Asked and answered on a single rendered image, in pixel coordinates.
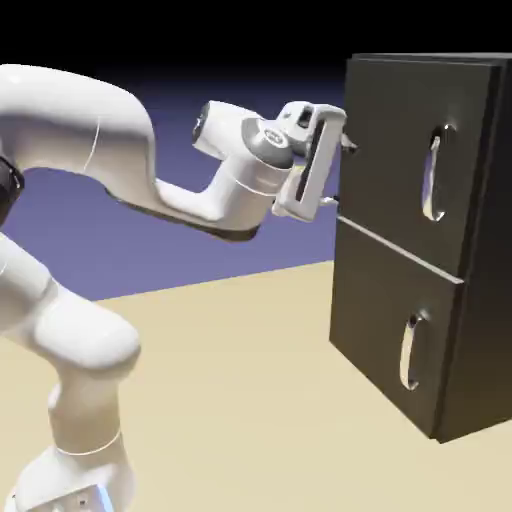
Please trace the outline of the dark grey cabinet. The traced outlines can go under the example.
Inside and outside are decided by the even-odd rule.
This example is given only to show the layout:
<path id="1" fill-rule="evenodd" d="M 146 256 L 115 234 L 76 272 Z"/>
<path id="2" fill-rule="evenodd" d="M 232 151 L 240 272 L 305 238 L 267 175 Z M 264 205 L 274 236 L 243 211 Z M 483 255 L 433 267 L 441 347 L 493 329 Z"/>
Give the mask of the dark grey cabinet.
<path id="1" fill-rule="evenodd" d="M 512 54 L 380 54 L 391 57 L 496 59 L 504 64 L 485 173 L 468 238 L 467 266 L 458 278 L 357 225 L 370 236 L 463 283 L 448 349 L 435 434 L 446 443 L 512 420 Z"/>

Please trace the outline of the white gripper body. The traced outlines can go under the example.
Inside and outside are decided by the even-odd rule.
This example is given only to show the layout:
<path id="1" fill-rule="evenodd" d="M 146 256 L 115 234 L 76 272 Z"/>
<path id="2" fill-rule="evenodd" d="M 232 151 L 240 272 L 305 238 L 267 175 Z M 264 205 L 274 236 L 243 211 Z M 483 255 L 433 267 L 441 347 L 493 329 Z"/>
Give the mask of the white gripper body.
<path id="1" fill-rule="evenodd" d="M 286 104 L 282 108 L 275 121 L 293 154 L 304 158 L 305 164 L 293 165 L 272 205 L 274 215 L 314 220 L 337 147 L 342 144 L 346 118 L 343 109 L 329 104 Z"/>

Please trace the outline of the dark grey cabinet door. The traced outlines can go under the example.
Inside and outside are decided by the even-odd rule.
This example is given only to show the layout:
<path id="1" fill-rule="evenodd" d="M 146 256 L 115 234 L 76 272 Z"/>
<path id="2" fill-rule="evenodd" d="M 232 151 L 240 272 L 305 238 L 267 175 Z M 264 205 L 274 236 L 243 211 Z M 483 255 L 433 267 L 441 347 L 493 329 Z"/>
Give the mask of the dark grey cabinet door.
<path id="1" fill-rule="evenodd" d="M 448 349 L 463 283 L 339 221 L 331 343 L 416 427 L 434 436 Z M 428 338 L 421 381 L 406 390 L 399 359 L 408 317 L 425 310 Z"/>
<path id="2" fill-rule="evenodd" d="M 342 215 L 463 277 L 503 72 L 496 59 L 353 57 L 345 131 L 358 151 L 342 159 Z M 435 198 L 445 215 L 434 223 L 422 214 L 423 168 L 431 133 L 446 122 L 457 131 L 439 155 Z"/>

